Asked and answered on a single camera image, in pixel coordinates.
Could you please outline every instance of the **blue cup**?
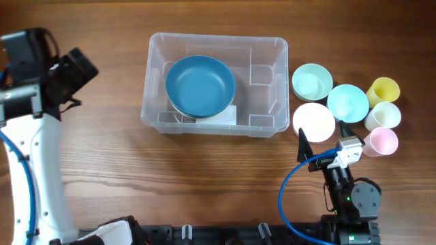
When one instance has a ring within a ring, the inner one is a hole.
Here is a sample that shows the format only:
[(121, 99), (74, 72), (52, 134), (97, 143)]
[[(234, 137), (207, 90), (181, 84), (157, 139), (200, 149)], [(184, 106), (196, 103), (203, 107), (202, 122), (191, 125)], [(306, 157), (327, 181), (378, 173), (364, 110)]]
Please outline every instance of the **blue cup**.
[(356, 123), (367, 116), (369, 101), (360, 88), (344, 84), (331, 90), (327, 98), (327, 108), (336, 120)]

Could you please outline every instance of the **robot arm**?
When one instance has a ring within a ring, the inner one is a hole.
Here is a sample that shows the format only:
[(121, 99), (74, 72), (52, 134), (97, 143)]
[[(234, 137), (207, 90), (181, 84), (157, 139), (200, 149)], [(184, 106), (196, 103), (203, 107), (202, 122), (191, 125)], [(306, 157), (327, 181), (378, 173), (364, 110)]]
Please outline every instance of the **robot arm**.
[[(10, 60), (0, 78), (0, 127), (14, 200), (12, 244), (132, 244), (138, 236), (131, 232), (133, 217), (105, 224), (75, 242), (78, 233), (63, 194), (59, 105), (67, 101), (80, 105), (72, 95), (98, 70), (77, 48), (59, 58), (53, 36), (42, 28), (4, 35), (1, 40)], [(6, 84), (8, 75), (11, 84)], [(24, 159), (18, 159), (14, 150)]]
[[(41, 118), (32, 115), (21, 116), (7, 121), (1, 129), (17, 145), (19, 150), (29, 156), (29, 166), (35, 186), (35, 236), (33, 244), (49, 244), (53, 239), (63, 242), (77, 240), (69, 210), (63, 195), (61, 171), (59, 168), (59, 142), (61, 122), (51, 115)], [(29, 230), (30, 193), (23, 166), (14, 152), (7, 149), (12, 194), (14, 199), (14, 241), (12, 244), (26, 244)]]
[[(372, 221), (378, 217), (382, 190), (367, 178), (353, 179), (349, 165), (360, 160), (365, 142), (343, 121), (339, 128), (337, 156), (316, 159), (308, 167), (309, 172), (322, 171), (336, 213), (321, 217), (321, 239), (335, 244), (380, 244), (378, 226)], [(302, 129), (299, 136), (297, 161), (303, 162), (313, 152)]]

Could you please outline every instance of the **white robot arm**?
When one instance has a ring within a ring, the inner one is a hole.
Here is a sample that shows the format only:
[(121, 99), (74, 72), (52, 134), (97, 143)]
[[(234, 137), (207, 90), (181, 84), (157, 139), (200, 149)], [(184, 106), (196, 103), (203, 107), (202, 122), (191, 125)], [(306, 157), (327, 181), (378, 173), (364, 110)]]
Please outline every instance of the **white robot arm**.
[[(47, 37), (57, 51), (55, 56), (50, 53)], [(67, 208), (59, 161), (59, 105), (67, 101), (80, 105), (72, 95), (98, 70), (77, 48), (59, 58), (54, 38), (43, 28), (4, 35), (1, 40), (10, 60), (0, 76), (0, 136), (12, 182), (12, 244), (130, 245), (147, 239), (129, 216), (78, 240)], [(7, 76), (11, 84), (6, 84)]]

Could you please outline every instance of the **pink cup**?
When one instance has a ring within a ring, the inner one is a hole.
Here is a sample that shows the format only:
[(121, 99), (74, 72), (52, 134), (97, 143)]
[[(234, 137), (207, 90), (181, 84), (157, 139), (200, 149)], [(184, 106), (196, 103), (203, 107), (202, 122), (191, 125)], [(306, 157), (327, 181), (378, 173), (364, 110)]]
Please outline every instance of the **pink cup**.
[(364, 139), (363, 154), (380, 157), (392, 154), (398, 148), (398, 137), (391, 129), (378, 127)]

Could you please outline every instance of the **yellow cup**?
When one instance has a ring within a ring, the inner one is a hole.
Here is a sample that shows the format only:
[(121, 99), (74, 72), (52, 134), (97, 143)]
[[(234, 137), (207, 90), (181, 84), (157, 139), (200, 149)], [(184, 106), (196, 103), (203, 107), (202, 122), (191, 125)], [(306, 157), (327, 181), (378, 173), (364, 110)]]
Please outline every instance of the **yellow cup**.
[(367, 92), (369, 106), (374, 108), (380, 102), (393, 102), (400, 97), (400, 87), (390, 78), (378, 78)]

